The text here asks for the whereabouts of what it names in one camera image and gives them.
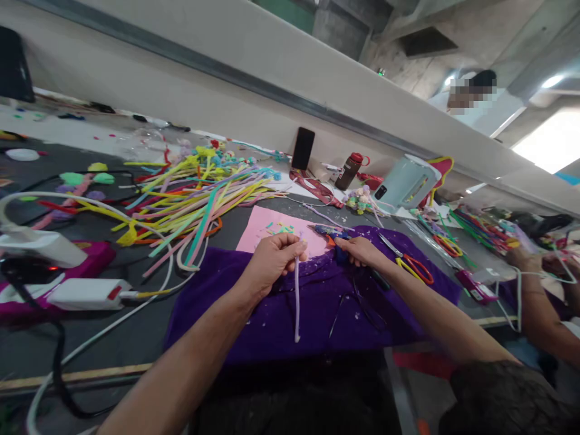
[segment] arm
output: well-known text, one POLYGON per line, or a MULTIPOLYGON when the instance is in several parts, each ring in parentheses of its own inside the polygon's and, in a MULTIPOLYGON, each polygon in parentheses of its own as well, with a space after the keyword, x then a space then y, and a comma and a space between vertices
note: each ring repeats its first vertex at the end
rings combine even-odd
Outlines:
MULTIPOLYGON (((508 255, 508 260, 524 272, 521 277, 522 331, 534 346, 580 368, 580 340, 560 322, 542 288, 540 276, 526 274, 541 272, 541 258, 530 257, 520 249, 512 250, 508 255)), ((570 286, 567 293, 569 290, 578 291, 577 285, 570 286)))
POLYGON ((178 434, 218 375, 252 310, 280 275, 306 260, 293 234, 263 239, 237 283, 137 382, 98 435, 178 434))
POLYGON ((447 299, 386 258, 369 240, 335 239, 356 266, 369 265, 389 281, 411 309, 426 333, 437 340, 460 364, 472 361, 513 361, 479 325, 447 299))
MULTIPOLYGON (((566 260, 568 269, 574 278, 578 281, 576 284, 570 283, 562 283, 562 287, 564 288, 564 296, 568 306, 572 310, 572 313, 576 317, 580 317, 580 265, 577 263, 576 260, 569 259, 566 260)), ((570 276, 564 270, 560 261, 552 256, 548 258, 544 258, 544 266, 546 271, 554 273, 554 275, 558 275, 560 278, 564 280, 570 280, 570 276)))

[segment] dark hair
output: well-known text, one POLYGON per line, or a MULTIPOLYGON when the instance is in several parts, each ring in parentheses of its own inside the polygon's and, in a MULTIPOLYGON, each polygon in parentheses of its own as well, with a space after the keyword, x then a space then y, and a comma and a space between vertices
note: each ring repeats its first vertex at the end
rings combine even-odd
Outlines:
POLYGON ((495 86, 497 75, 491 69, 484 69, 469 79, 470 88, 491 88, 495 86))

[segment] clear plastic container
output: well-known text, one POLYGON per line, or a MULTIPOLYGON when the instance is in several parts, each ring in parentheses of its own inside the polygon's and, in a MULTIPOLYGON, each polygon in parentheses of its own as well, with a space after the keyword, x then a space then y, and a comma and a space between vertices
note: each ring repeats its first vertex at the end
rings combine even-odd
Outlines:
POLYGON ((165 136, 156 129, 141 128, 117 140, 118 155, 129 161, 161 161, 166 148, 165 136))

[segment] human hand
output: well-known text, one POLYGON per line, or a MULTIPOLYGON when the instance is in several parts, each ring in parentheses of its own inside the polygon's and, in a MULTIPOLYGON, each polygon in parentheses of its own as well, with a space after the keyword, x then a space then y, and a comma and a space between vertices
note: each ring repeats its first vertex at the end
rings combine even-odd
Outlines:
POLYGON ((298 236, 289 233, 262 239, 238 282, 265 297, 280 275, 294 271, 295 257, 300 261, 308 260, 307 246, 298 236))
POLYGON ((519 246, 507 252, 506 261, 524 272, 541 272, 542 257, 532 255, 519 246))
POLYGON ((334 239, 334 242, 343 251, 349 253, 349 260, 357 267, 371 266, 373 269, 378 269, 386 256, 380 252, 370 240, 364 237, 355 237, 351 240, 344 240, 340 237, 334 239))
MULTIPOLYGON (((566 263, 566 266, 568 266, 568 269, 575 278, 580 278, 580 265, 574 258, 562 258, 562 261, 566 263)), ((542 258, 542 267, 546 272, 550 272, 558 277, 568 277, 568 272, 566 272, 555 253, 546 254, 542 258)))

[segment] smartphone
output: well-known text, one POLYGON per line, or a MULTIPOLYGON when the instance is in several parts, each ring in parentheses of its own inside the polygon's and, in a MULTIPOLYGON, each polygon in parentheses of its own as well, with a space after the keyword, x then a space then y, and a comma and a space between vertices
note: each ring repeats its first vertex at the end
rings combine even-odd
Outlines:
POLYGON ((24 57, 22 39, 14 30, 0 26, 0 95, 34 103, 32 80, 24 57))
POLYGON ((313 143, 314 132, 305 129, 304 127, 300 127, 298 129, 298 136, 296 137, 294 154, 292 155, 291 166, 294 169, 308 169, 308 161, 310 160, 310 153, 312 152, 313 143))

